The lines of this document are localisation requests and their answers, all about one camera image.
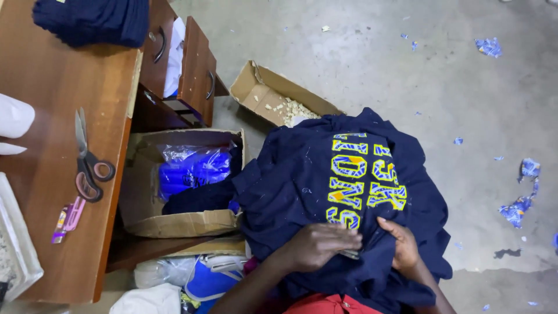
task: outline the scissor blade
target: scissor blade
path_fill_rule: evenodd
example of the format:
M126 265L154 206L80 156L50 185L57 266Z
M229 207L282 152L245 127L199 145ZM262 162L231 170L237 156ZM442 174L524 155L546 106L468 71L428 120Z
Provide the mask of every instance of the scissor blade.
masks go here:
M85 111L83 110L83 107L79 108L79 120L81 120L83 138L85 139L85 146L87 147L87 127L85 126Z
M83 135L83 128L81 127L81 120L77 110L75 111L75 139L78 141L79 155L85 157L87 145L85 144L85 135Z

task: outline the packaged blue item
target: packaged blue item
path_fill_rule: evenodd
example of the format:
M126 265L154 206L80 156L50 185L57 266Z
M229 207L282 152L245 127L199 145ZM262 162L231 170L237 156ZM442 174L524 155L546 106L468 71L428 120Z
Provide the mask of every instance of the packaged blue item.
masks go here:
M222 181L230 174L229 147L160 145L165 163L158 169L158 196L169 196L188 188Z

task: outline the scissors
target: scissors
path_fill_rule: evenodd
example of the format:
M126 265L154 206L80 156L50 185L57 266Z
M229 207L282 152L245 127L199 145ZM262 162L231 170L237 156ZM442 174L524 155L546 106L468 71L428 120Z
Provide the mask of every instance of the scissors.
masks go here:
M93 178L100 182L110 181L114 178L116 170L112 163L97 159L87 149L87 130L83 108L79 110L79 114L77 110L75 111L75 138L78 141L79 150L78 174L75 177L75 185L81 197L90 203L95 203L103 198L103 190L95 184Z

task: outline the concrete floor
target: concrete floor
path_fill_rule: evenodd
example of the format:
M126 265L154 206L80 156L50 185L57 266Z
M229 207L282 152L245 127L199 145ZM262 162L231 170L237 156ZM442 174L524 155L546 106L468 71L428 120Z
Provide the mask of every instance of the concrete floor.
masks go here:
M454 278L441 286L458 313L480 313L486 304L490 313L558 313L558 256L550 244L558 232L558 8L543 0L175 0L172 6L182 18L195 17L227 86L253 59L350 115L370 107L420 140L428 173L450 208L445 257ZM322 33L324 25L331 31ZM501 58L476 50L473 40L487 37L498 38ZM231 98L217 98L214 113L215 128L244 128L258 155L266 123ZM453 144L458 136L461 146ZM542 164L541 188L523 228L514 229L497 209L530 191L529 182L516 182L526 157ZM521 256L494 258L519 246ZM73 313L108 312L121 294L110 284L125 278L107 276L101 303Z

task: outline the navy blue t-shirt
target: navy blue t-shirt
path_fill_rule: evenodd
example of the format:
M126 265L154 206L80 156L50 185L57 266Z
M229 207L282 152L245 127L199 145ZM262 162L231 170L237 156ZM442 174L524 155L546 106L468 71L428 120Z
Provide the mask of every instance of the navy blue t-shirt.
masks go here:
M341 255L313 273L286 278L291 297L345 293L385 313L399 303L432 305L433 292L391 268L395 239L376 217L413 231L436 278L451 278L442 258L447 206L423 167L418 141L369 108L357 117L324 116L270 132L257 160L233 179L242 231L263 260L308 223L343 223L363 234L360 259Z

